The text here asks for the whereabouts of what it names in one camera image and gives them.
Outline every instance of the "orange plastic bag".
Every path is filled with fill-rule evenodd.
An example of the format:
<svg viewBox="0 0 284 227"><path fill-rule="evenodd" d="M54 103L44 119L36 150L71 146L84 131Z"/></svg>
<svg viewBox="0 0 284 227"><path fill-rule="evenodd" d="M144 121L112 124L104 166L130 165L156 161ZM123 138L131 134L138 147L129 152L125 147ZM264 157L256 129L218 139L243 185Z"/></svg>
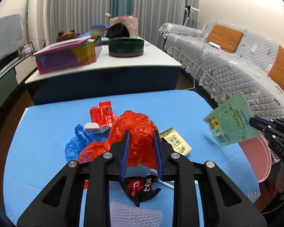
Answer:
<svg viewBox="0 0 284 227"><path fill-rule="evenodd" d="M133 111L125 111L113 124L109 137L105 142L92 142L86 146L78 157L79 163L94 160L97 156L108 152L111 145L123 139L126 130L130 131L130 150L127 166L138 164L156 169L153 142L157 127L148 116Z"/></svg>

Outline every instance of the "black snack wrapper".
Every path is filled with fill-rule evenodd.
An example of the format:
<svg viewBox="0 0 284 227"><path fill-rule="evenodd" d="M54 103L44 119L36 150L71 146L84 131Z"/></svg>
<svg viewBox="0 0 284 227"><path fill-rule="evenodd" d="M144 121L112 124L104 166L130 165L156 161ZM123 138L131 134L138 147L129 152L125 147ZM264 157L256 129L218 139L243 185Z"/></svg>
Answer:
<svg viewBox="0 0 284 227"><path fill-rule="evenodd" d="M153 190L153 183L158 181L157 176L148 175L147 177L126 177L120 182L122 189L131 198L136 207L140 206L140 202L153 199L161 189Z"/></svg>

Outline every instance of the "blue table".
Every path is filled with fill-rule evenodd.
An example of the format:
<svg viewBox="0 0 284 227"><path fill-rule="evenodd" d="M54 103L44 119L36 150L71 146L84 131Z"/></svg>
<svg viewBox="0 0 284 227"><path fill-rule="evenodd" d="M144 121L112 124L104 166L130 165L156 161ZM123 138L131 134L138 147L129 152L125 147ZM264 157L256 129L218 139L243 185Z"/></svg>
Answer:
<svg viewBox="0 0 284 227"><path fill-rule="evenodd" d="M28 108L14 135L4 172L5 209L13 222L66 164L64 148L75 136L75 126L90 122L89 109L107 100L111 100L117 115L126 110L147 114L159 132L174 127L193 149L188 156L190 160L214 161L246 195L249 194L251 201L259 197L257 179L243 151L238 144L219 147L203 122L212 109L197 93L170 90L128 94ZM148 172L148 168L138 166L128 168L126 176L145 176ZM161 226L171 226L173 190L160 183L155 183L155 187L162 191L154 199L142 202L141 208L162 211ZM134 206L119 183L111 182L110 192L111 202Z"/></svg>

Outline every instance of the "gray curtain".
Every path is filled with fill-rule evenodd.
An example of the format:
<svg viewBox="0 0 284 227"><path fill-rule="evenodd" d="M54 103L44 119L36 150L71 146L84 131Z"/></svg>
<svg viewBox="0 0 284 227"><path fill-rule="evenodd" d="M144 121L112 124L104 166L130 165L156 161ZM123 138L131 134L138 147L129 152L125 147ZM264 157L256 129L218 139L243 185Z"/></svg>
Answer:
<svg viewBox="0 0 284 227"><path fill-rule="evenodd" d="M48 0L48 32L50 44L56 41L59 31L89 32L90 25L109 25L105 13L109 0Z"/></svg>
<svg viewBox="0 0 284 227"><path fill-rule="evenodd" d="M163 46L163 39L158 30L166 22L183 25L185 5L198 8L198 0L133 0L132 14L136 14L139 23L139 36L159 48ZM195 27L196 12L188 26Z"/></svg>

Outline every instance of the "yellow package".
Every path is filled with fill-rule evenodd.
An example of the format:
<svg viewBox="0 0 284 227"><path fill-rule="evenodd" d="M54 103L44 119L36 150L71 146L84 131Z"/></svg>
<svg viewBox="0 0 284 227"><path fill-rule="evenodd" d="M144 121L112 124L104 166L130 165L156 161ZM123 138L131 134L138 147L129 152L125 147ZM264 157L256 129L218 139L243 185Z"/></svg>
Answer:
<svg viewBox="0 0 284 227"><path fill-rule="evenodd" d="M187 156L192 150L188 143L174 128L169 128L168 130L160 133L160 138L163 138L166 142L171 144L175 152L184 156Z"/></svg>

